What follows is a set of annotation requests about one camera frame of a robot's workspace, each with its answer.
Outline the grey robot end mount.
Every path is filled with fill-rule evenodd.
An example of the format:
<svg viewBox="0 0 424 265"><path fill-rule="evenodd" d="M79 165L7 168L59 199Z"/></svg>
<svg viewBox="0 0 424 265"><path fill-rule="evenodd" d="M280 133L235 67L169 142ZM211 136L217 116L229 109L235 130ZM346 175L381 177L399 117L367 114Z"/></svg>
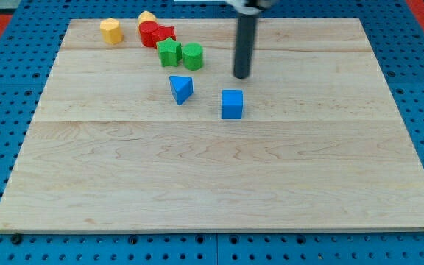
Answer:
<svg viewBox="0 0 424 265"><path fill-rule="evenodd" d="M279 0L225 0L235 11L245 15L256 15L276 5Z"/></svg>

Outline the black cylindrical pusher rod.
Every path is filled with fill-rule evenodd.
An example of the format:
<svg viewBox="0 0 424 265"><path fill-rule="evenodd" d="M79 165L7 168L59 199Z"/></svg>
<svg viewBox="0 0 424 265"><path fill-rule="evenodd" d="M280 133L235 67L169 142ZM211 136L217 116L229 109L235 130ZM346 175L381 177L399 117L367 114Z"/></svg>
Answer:
<svg viewBox="0 0 424 265"><path fill-rule="evenodd" d="M233 75L238 79L250 75L258 18L259 13L238 13L237 16Z"/></svg>

